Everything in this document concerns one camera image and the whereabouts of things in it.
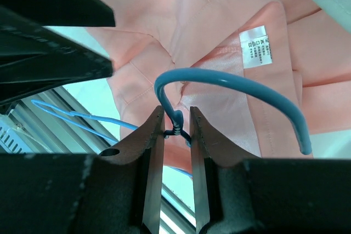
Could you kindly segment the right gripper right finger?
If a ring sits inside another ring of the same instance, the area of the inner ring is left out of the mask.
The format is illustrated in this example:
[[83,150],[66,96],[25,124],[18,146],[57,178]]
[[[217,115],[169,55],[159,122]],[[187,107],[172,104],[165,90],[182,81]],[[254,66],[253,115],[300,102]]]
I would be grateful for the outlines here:
[[350,162],[269,159],[190,109],[197,233],[350,233]]

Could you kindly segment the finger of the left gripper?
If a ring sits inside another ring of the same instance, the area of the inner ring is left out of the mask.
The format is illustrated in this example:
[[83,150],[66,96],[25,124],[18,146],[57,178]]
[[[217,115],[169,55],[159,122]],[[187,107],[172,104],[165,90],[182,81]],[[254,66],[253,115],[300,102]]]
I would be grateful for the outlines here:
[[101,0],[1,0],[1,7],[44,26],[114,27]]
[[1,105],[112,73],[108,58],[1,7]]

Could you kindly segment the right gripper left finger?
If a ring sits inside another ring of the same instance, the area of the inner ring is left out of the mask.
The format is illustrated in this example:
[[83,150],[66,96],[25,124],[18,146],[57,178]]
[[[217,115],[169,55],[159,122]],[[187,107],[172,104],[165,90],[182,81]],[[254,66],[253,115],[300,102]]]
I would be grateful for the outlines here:
[[165,129],[156,107],[101,154],[2,154],[1,233],[158,233]]

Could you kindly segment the blue wire hanger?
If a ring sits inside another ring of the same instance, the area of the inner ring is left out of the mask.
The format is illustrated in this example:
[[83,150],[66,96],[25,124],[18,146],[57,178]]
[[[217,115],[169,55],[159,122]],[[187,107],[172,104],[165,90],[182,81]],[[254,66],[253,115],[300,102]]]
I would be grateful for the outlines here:
[[[242,92],[244,94],[250,95],[268,105],[276,108],[282,114],[284,114],[288,120],[292,124],[292,128],[294,130],[295,136],[297,138],[297,142],[299,145],[299,150],[303,155],[309,155],[312,153],[312,145],[310,142],[309,131],[307,127],[306,120],[300,111],[300,109],[288,98],[284,97],[283,95],[279,94],[278,92],[270,89],[267,86],[264,86],[260,83],[257,83],[253,80],[250,80],[245,77],[231,75],[229,73],[214,71],[214,70],[206,70],[206,69],[199,69],[199,68],[187,68],[187,69],[176,69],[167,71],[156,79],[155,87],[151,86],[146,93],[151,93],[153,90],[152,98],[157,98],[157,102],[161,104],[164,108],[167,116],[171,120],[172,130],[167,130],[164,132],[164,138],[168,138],[169,136],[181,136],[185,139],[185,143],[188,147],[191,147],[191,138],[190,135],[184,130],[184,117],[183,112],[181,110],[174,110],[170,101],[168,100],[166,93],[165,93],[165,86],[173,83],[173,82],[196,82],[196,83],[205,83],[205,84],[212,84],[217,85],[220,87],[225,87],[228,89],[232,89],[238,92]],[[139,127],[136,125],[132,125],[130,123],[123,122],[119,119],[107,118],[102,116],[94,116],[88,115],[84,113],[79,113],[76,111],[65,111],[57,106],[49,104],[44,101],[32,99],[31,102],[41,110],[50,113],[51,115],[60,118],[64,121],[67,121],[73,125],[76,125],[88,132],[91,132],[99,137],[107,139],[114,144],[117,143],[117,139],[109,138],[95,130],[92,130],[88,127],[75,123],[56,112],[61,112],[65,115],[74,117],[82,117],[87,118],[95,121],[101,122],[109,122],[113,124],[117,124],[120,127],[125,127],[130,130],[136,130]]]

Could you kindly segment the pink pleated skirt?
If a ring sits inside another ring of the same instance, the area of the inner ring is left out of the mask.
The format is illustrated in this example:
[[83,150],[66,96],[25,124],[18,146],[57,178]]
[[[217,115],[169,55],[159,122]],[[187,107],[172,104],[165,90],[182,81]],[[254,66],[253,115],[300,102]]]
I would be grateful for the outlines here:
[[102,0],[115,27],[88,32],[107,51],[121,120],[142,125],[146,91],[198,67],[259,82],[303,112],[311,134],[350,130],[350,32],[313,0]]

